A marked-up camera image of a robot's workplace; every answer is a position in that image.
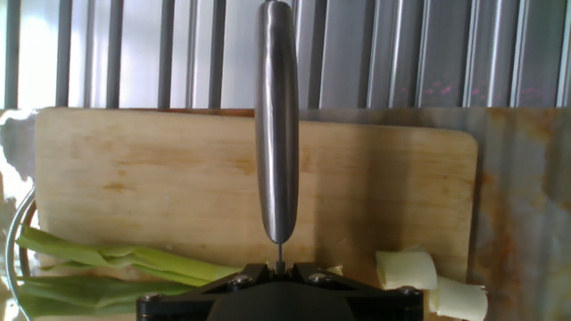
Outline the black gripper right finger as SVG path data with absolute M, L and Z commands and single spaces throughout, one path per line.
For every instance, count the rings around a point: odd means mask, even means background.
M 317 267 L 296 263 L 285 274 L 295 284 L 286 296 L 294 320 L 422 321 L 424 294 L 410 287 L 382 290 Z

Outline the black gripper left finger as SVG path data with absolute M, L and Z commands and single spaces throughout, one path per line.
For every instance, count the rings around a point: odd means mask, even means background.
M 215 303 L 227 294 L 275 281 L 277 272 L 266 264 L 248 264 L 242 270 L 189 292 L 166 295 L 149 292 L 137 299 L 136 321 L 207 321 Z

